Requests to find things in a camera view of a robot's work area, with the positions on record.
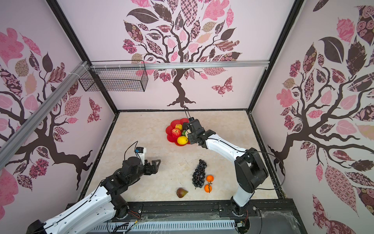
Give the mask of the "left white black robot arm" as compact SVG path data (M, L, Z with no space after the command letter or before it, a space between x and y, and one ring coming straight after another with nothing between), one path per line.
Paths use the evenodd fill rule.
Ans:
M27 234L85 234L98 224L112 218L124 219L130 211L121 196L137 183L143 175L158 172L161 160L149 163L137 157L122 162L122 167L100 182L94 192L88 194L69 209L45 221L34 221Z

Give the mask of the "red pomegranate fruit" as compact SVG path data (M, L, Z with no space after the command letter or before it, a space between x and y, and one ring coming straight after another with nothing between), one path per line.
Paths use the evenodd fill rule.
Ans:
M171 131L171 135L172 135L173 138L178 139L182 135L182 132L180 132L178 129L174 128Z

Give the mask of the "red flower-shaped fruit bowl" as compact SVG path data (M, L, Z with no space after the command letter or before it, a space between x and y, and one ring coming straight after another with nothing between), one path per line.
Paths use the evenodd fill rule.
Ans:
M172 121L166 128L167 140L175 143L177 146L186 146L190 144L187 134L188 122L189 119L187 118Z

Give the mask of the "brown green fig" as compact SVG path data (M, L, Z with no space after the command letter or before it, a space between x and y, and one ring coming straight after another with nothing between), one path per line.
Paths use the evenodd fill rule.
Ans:
M177 191L176 191L176 195L179 198L183 198L187 193L188 193L188 191L185 190L184 188L178 188Z

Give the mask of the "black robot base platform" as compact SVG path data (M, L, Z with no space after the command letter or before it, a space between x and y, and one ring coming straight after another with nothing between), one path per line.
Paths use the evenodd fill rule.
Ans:
M158 215L195 215L214 213L220 218L243 219L250 217L261 217L269 211L287 212L291 211L296 216L295 230L305 234L306 228L301 216L292 199L256 199L250 200L247 212L242 216L235 216L231 209L231 200L209 200L209 201L161 201L161 202L130 202L128 203L129 215L136 218L156 217Z

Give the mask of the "small yellow quince fruit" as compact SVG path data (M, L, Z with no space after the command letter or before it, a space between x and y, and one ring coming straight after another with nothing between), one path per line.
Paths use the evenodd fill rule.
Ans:
M180 132L182 132L183 131L183 126L181 124L177 124L175 126L175 129L178 129Z

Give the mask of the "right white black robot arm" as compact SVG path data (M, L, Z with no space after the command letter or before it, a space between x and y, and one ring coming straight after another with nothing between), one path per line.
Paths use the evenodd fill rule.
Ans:
M255 148L245 149L224 140L212 130L205 130L198 119L189 118L182 124L186 130L190 144L198 144L202 148L214 151L233 163L239 185L236 193L231 198L231 209L235 216L242 216L248 210L248 205L253 195L258 190L277 190L275 188L261 188L268 178L269 172L260 154Z

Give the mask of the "yellow lemon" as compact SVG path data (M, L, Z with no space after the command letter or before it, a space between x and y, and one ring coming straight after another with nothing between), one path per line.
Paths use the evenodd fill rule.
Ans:
M186 137L186 136L180 136L178 139L177 139L177 143L179 145L186 145L188 144L189 142L189 139Z

